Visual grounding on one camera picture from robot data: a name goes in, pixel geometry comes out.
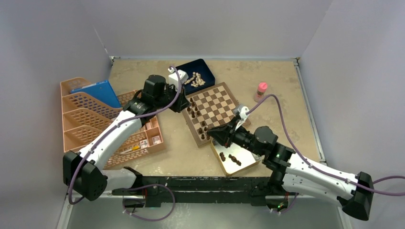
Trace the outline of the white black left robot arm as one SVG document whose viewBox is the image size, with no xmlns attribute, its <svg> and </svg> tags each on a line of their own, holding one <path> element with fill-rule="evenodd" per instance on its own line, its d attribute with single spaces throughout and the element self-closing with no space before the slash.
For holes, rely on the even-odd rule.
<svg viewBox="0 0 405 229">
<path fill-rule="evenodd" d="M 77 153 L 69 151 L 63 157 L 63 178 L 68 186 L 70 204 L 72 193 L 76 191 L 81 199 L 96 200 L 104 191 L 124 188 L 130 195 L 142 190 L 142 182 L 130 169 L 103 169 L 110 157 L 129 137 L 142 128 L 156 114 L 167 109 L 180 113 L 190 103 L 186 99 L 183 84 L 187 73 L 178 70 L 169 75 L 167 82 L 163 76 L 150 75 L 143 89 L 135 92 L 116 119 L 90 144 Z"/>
</svg>

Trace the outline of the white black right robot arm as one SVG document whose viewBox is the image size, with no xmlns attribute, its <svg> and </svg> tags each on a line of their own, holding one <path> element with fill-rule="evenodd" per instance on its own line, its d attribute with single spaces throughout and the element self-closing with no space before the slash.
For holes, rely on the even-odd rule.
<svg viewBox="0 0 405 229">
<path fill-rule="evenodd" d="M 373 180 L 365 172 L 341 172 L 301 157 L 297 151 L 277 141 L 268 126 L 254 133 L 230 123 L 207 130 L 207 135 L 226 148 L 233 144 L 258 156 L 272 170 L 268 188 L 274 194 L 282 191 L 322 198 L 342 208 L 347 215 L 367 221 L 373 201 Z"/>
</svg>

